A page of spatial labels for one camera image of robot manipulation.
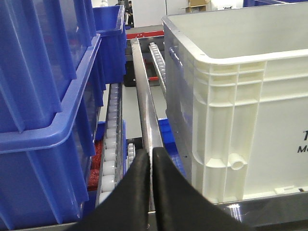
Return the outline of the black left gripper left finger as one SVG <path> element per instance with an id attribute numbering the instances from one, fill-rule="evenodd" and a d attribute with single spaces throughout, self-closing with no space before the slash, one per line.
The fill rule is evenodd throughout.
<path id="1" fill-rule="evenodd" d="M 71 231 L 145 231 L 148 226 L 150 159 L 138 150 L 128 171 L 94 211 Z"/>

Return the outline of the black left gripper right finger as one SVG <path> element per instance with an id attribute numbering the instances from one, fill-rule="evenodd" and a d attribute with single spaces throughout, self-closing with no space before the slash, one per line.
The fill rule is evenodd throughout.
<path id="1" fill-rule="evenodd" d="M 160 231 L 252 231 L 205 199 L 163 147 L 153 149 L 153 191 Z"/>

